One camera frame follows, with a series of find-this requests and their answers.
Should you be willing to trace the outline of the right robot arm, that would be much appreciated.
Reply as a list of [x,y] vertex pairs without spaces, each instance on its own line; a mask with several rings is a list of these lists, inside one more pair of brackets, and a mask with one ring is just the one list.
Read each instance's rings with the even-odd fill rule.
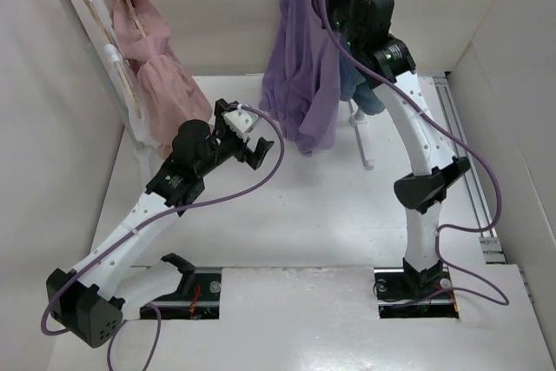
[[441,204],[469,169],[441,133],[420,91],[414,59],[390,32],[394,0],[325,0],[328,20],[347,41],[350,56],[379,75],[366,76],[386,107],[406,148],[411,171],[394,183],[407,217],[407,249],[400,270],[378,270],[378,297],[386,302],[421,299],[448,278],[435,250]]

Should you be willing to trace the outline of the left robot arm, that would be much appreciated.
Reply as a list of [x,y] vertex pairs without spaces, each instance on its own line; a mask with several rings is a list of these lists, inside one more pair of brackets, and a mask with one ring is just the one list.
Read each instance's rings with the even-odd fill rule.
[[215,123],[189,120],[172,142],[169,157],[148,182],[135,206],[109,236],[69,271],[55,269],[46,281],[48,305],[41,318],[47,336],[71,332],[98,348],[119,325],[139,317],[141,308],[170,294],[181,299],[193,290],[195,267],[176,254],[131,274],[129,269],[156,238],[186,211],[247,195],[266,182],[232,195],[199,202],[204,178],[234,158],[251,169],[261,167],[273,142],[261,137],[251,149],[249,135],[269,116],[246,104],[215,103]]

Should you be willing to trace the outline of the purple t shirt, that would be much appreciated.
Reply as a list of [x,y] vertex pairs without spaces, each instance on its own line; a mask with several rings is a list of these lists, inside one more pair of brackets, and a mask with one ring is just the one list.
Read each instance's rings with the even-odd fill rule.
[[339,51],[323,27],[318,0],[279,0],[275,45],[259,108],[310,156],[334,147],[341,95]]

